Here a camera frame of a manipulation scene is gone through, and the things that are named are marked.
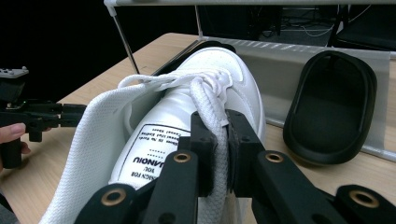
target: finger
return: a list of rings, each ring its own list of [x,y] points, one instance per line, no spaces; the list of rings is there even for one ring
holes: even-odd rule
[[[28,154],[28,153],[30,153],[30,151],[31,151],[31,149],[29,148],[27,143],[21,142],[21,153],[22,154]]]
[[[25,134],[26,125],[24,123],[11,124],[0,128],[0,143],[6,143],[20,138]]]

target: shoelace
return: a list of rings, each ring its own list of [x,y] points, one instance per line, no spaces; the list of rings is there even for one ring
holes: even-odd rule
[[[219,223],[227,194],[228,146],[225,125],[228,124],[228,120],[224,104],[227,100],[225,89],[229,86],[219,83],[219,76],[224,73],[228,75],[230,85],[232,85],[229,72],[222,69],[202,69],[198,72],[196,69],[176,70],[157,77],[132,75],[123,79],[119,84],[119,88],[122,88],[137,80],[143,81],[143,83],[159,82],[162,84],[156,91],[163,91],[190,82],[191,99],[204,125],[218,140],[214,152],[214,187],[208,197],[200,199],[198,223]]]

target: light wood surface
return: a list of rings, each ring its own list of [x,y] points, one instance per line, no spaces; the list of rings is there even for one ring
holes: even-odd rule
[[[196,40],[195,35],[167,34],[137,51],[134,58],[141,74],[152,74]],[[390,63],[389,106],[385,145],[396,151],[396,62]],[[134,73],[128,58],[62,99],[61,103],[84,104],[99,93],[117,88]],[[38,223],[57,188],[75,128],[56,128],[43,133],[43,142],[29,143],[32,153],[23,156],[23,166],[5,170],[0,187],[21,224]],[[27,134],[22,138],[28,142]],[[282,129],[267,125],[266,149],[289,155]],[[335,166],[312,166],[297,161],[298,167],[318,188],[334,195],[342,185],[357,184],[373,189],[396,204],[396,163],[359,153],[353,160]],[[249,211],[246,223],[255,223]]]

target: black plastic part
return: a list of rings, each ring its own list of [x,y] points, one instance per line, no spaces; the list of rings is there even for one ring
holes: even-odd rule
[[[191,114],[191,151],[199,158],[199,196],[206,197],[213,189],[214,151],[216,136],[201,120],[198,112]]]
[[[251,210],[256,218],[257,224],[279,224],[275,208],[267,199],[266,195],[261,197],[253,197],[251,200]]]
[[[326,50],[305,65],[283,127],[289,149],[308,162],[354,158],[370,129],[376,77],[364,61]]]
[[[255,172],[260,189],[265,191],[280,223],[346,223],[288,156],[267,150],[257,158]]]
[[[354,8],[366,7],[359,16],[350,13]],[[386,5],[345,5],[337,15],[328,47],[342,49],[396,50],[396,32],[389,24],[396,22],[396,6]]]
[[[0,101],[13,103],[18,100],[25,82],[22,78],[0,78]]]
[[[348,223],[396,223],[396,207],[377,192],[362,186],[340,187],[334,206]]]
[[[6,169],[14,169],[21,166],[21,139],[0,144],[0,154],[3,167]]]
[[[41,142],[42,132],[48,128],[77,127],[81,120],[85,105],[62,105],[51,101],[26,100],[17,102],[14,106],[0,110],[0,127],[14,123],[24,123],[30,142]],[[18,143],[3,143],[0,145],[1,160],[7,169],[21,165],[21,139]]]
[[[11,205],[9,205],[6,197],[4,197],[3,194],[0,193],[0,204],[5,207],[10,213],[14,213],[14,211],[11,208]]]
[[[230,121],[228,126],[229,186],[236,197],[250,198],[255,178],[252,164],[257,160],[257,154],[265,148],[244,114],[233,110],[226,110],[226,112]]]
[[[170,153],[151,195],[143,224],[193,224],[198,208],[198,157],[188,150]]]
[[[129,185],[107,185],[92,195],[78,214],[75,224],[137,223],[140,209],[134,202],[136,198],[136,191]]]

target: screw hole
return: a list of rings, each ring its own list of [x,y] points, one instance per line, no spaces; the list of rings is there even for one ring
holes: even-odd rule
[[[283,161],[283,157],[280,156],[280,155],[278,155],[278,154],[276,154],[276,153],[269,153],[269,154],[266,154],[266,155],[265,155],[265,158],[266,158],[268,161],[271,161],[271,162],[282,162],[282,161]]]
[[[377,208],[379,201],[372,194],[361,190],[352,190],[349,192],[349,197],[362,206],[369,208]]]
[[[102,196],[102,204],[105,206],[113,206],[121,203],[126,198],[124,189],[111,189]]]
[[[174,156],[174,160],[177,162],[186,162],[191,159],[191,156],[187,153],[178,153]]]

